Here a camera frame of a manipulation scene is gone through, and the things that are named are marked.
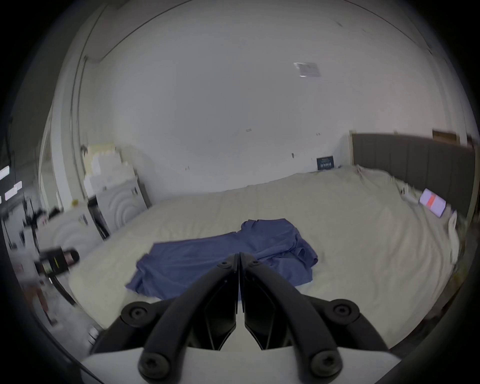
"wrinkled sheet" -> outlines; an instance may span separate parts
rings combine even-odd
[[[245,252],[277,271],[294,286],[312,280],[317,255],[287,220],[247,220],[238,232],[204,239],[156,243],[137,262],[128,289],[171,299],[231,254]]]
[[[108,327],[129,302],[157,301],[127,288],[152,245],[238,231],[249,219],[285,218],[318,256],[298,287],[355,302],[389,347],[433,306],[452,272],[448,207],[441,218],[400,197],[386,172],[342,167],[265,184],[163,201],[114,233],[70,275],[79,305]]]

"small sign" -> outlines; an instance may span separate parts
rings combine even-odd
[[[324,171],[326,169],[332,169],[333,165],[333,156],[328,157],[319,157],[317,159],[317,169],[319,171]]]

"gray upholstered headboard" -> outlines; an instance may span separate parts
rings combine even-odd
[[[419,136],[352,133],[353,164],[382,169],[418,190],[428,188],[470,222],[478,196],[475,151]]]

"screw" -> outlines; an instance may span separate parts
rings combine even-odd
[[[345,304],[340,304],[335,306],[333,308],[333,311],[335,312],[335,314],[341,317],[346,317],[352,313],[352,310],[350,309],[350,307]]]
[[[130,316],[135,320],[138,320],[141,317],[144,317],[146,314],[147,314],[147,311],[145,310],[145,308],[142,308],[142,307],[135,307],[135,308],[132,308],[132,310],[130,311]]]
[[[218,263],[217,266],[219,266],[220,268],[229,269],[232,267],[232,263],[228,261],[222,261],[221,263]]]
[[[315,376],[333,376],[342,369],[342,359],[334,350],[318,352],[310,361],[310,369]]]
[[[170,372],[170,364],[158,353],[145,352],[138,362],[138,370],[150,379],[163,379]]]

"bolt head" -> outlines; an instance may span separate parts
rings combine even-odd
[[[342,369],[340,354],[335,350],[319,352],[310,361],[310,369],[318,377],[333,376]]]
[[[170,363],[159,353],[145,352],[138,361],[138,370],[150,379],[163,379],[170,372]]]

